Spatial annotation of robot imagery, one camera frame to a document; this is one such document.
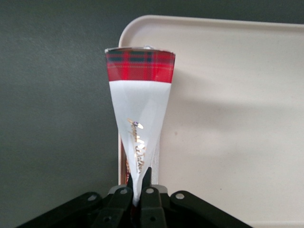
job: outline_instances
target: plaid pattern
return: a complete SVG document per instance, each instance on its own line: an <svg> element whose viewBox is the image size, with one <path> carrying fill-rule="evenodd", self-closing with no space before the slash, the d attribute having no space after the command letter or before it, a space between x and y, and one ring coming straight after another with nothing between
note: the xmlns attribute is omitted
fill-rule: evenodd
<svg viewBox="0 0 304 228"><path fill-rule="evenodd" d="M174 53L153 49L118 48L109 50L105 56L109 81L172 81Z"/></svg>

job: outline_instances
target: white tray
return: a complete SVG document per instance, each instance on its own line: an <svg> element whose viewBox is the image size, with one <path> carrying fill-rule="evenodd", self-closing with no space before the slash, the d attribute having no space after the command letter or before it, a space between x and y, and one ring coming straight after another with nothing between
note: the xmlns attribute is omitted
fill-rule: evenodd
<svg viewBox="0 0 304 228"><path fill-rule="evenodd" d="M304 227L304 26L143 16L119 46L176 53L159 184L256 228Z"/></svg>

